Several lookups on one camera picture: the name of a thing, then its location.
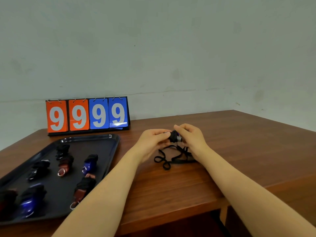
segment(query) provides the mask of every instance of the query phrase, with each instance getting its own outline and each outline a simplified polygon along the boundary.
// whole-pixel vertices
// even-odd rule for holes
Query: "wooden table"
[[[316,224],[316,133],[239,111],[134,120],[121,142],[112,167],[146,129],[172,129],[174,124],[199,127],[208,145],[230,164],[277,195]],[[49,143],[46,129],[0,151],[0,177]],[[166,151],[168,157],[177,155]],[[135,232],[219,209],[229,203],[199,164],[172,165],[165,171],[153,159],[140,165],[126,201],[117,234]],[[51,236],[62,219],[0,227],[1,236]]]

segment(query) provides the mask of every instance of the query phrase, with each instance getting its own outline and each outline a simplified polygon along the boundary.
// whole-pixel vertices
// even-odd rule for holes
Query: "black lanyard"
[[[192,156],[191,152],[188,152],[188,148],[187,147],[181,148],[178,145],[177,146],[169,145],[169,146],[165,147],[164,149],[170,148],[170,147],[176,147],[177,150],[181,152],[181,154],[171,158],[171,161],[168,161],[168,160],[166,160],[166,154],[162,150],[158,150],[163,155],[163,157],[157,155],[154,158],[154,162],[156,162],[156,163],[160,163],[160,162],[164,161],[162,167],[165,170],[170,170],[171,164],[186,164],[186,163],[194,163],[194,162],[196,162],[195,159],[189,160],[189,157],[193,158],[193,156]],[[182,154],[184,154],[186,156],[186,159],[179,159],[182,156]]]

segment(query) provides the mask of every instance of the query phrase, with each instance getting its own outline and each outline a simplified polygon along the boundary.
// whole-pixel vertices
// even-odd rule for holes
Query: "hand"
[[[174,125],[174,129],[182,136],[184,145],[190,148],[194,158],[201,163],[202,152],[208,148],[202,131],[190,124]]]
[[[151,129],[142,133],[136,144],[131,148],[140,158],[140,163],[146,161],[158,149],[171,145],[168,140],[170,132],[171,130]]]

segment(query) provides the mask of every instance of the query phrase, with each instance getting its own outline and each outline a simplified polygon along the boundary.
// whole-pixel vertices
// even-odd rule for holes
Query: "white wall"
[[[131,119],[236,109],[316,130],[316,0],[0,0],[0,149],[45,100]]]

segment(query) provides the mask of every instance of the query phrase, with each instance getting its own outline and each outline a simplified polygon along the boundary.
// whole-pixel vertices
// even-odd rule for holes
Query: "black tray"
[[[74,189],[77,183],[84,177],[81,171],[84,160],[90,154],[97,154],[99,156],[97,169],[91,172],[91,174],[96,176],[97,184],[100,183],[109,172],[119,141],[120,137],[115,134],[87,135],[59,139],[2,177],[0,179],[0,191],[16,189],[19,195],[12,211],[10,211],[11,214],[0,217],[0,225],[52,219],[70,214]],[[55,157],[57,152],[56,147],[65,143],[70,145],[69,154],[74,157],[74,162],[72,170],[64,177],[59,177],[57,176],[59,161]],[[41,179],[28,181],[26,178],[33,164],[42,159],[49,159],[51,161],[49,173]],[[22,219],[18,216],[20,195],[28,187],[37,183],[42,183],[47,191],[43,204],[32,216]]]

